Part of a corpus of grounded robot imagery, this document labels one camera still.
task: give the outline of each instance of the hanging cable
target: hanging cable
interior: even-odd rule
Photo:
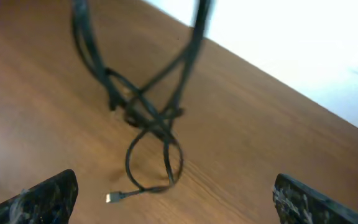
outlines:
[[[200,0],[198,3],[198,12],[191,34],[191,39],[186,47],[179,53],[176,59],[172,60],[164,69],[146,83],[141,88],[137,88],[129,80],[120,75],[117,71],[104,65],[100,52],[96,46],[91,22],[89,7],[86,0],[73,0],[73,14],[71,18],[72,33],[75,46],[82,61],[93,76],[105,87],[109,95],[110,110],[115,111],[118,106],[124,108],[124,120],[133,127],[141,129],[141,132],[131,142],[125,158],[125,168],[128,178],[138,188],[132,192],[111,192],[106,196],[106,202],[118,202],[126,197],[142,194],[144,192],[159,193],[173,187],[179,180],[183,170],[183,151],[179,142],[172,134],[173,121],[175,118],[183,114],[183,109],[179,107],[181,96],[185,85],[190,77],[190,73],[194,67],[201,43],[204,38],[204,30],[211,0]],[[184,67],[181,71],[181,77],[175,91],[170,96],[168,103],[161,111],[157,109],[144,97],[145,93],[155,86],[160,80],[165,78],[179,64],[183,62]],[[110,77],[116,78],[127,89],[129,89],[133,97],[126,100],[117,90]],[[151,115],[152,119],[145,118],[134,105],[140,102],[144,109]],[[163,158],[165,170],[167,171],[169,184],[153,187],[144,187],[135,180],[130,168],[131,154],[135,145],[147,134],[153,133],[159,140],[163,142]],[[170,163],[169,150],[170,146],[174,146],[179,151],[179,168],[174,175]]]

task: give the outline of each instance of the cable plug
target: cable plug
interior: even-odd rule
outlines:
[[[122,192],[110,192],[106,194],[106,203],[115,203],[126,198],[127,195]]]

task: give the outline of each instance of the table surface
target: table surface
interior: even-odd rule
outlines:
[[[141,85],[186,43],[189,29],[142,1],[91,3],[106,63]],[[358,129],[207,40],[175,131],[183,177],[165,194],[105,204],[134,190],[124,156],[139,130],[112,115],[80,62],[67,1],[0,2],[0,202],[73,169],[71,223],[278,223],[272,185],[286,173],[358,212]],[[177,75],[150,93],[160,105]],[[145,184],[167,181],[162,145],[133,157]]]

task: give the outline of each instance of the black cord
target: black cord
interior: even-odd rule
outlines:
[[[86,0],[73,0],[72,31],[75,46],[82,61],[93,76],[107,89],[109,94],[110,110],[116,110],[117,106],[124,108],[125,121],[128,124],[141,129],[141,132],[131,142],[125,158],[125,168],[128,178],[134,185],[136,185],[138,190],[125,193],[111,192],[107,195],[106,202],[117,202],[120,199],[144,192],[163,192],[168,190],[170,187],[173,187],[179,180],[183,170],[183,151],[171,130],[174,119],[183,114],[183,109],[179,108],[179,102],[181,100],[183,89],[190,77],[197,54],[200,51],[210,5],[211,0],[199,1],[195,27],[187,46],[180,52],[176,59],[168,64],[168,66],[166,66],[163,70],[158,72],[158,74],[156,74],[156,76],[154,76],[147,84],[141,88],[137,88],[118,72],[104,66],[92,31],[88,3]],[[80,44],[81,38],[85,43],[86,49],[84,49]],[[155,84],[165,78],[180,62],[185,63],[183,70],[181,71],[180,81],[165,107],[161,111],[157,111],[157,109],[145,99],[144,93],[149,91]],[[118,81],[128,88],[134,96],[130,100],[126,100],[122,97],[120,92],[117,91],[114,83],[110,80],[109,76],[117,78]],[[149,115],[151,115],[152,120],[145,118],[134,108],[137,101],[139,101]],[[153,133],[163,142],[163,157],[165,169],[169,179],[168,185],[144,187],[136,181],[132,175],[131,168],[129,166],[132,151],[139,140],[141,140],[148,132]],[[179,151],[179,168],[176,175],[173,174],[169,160],[170,145],[175,146]]]

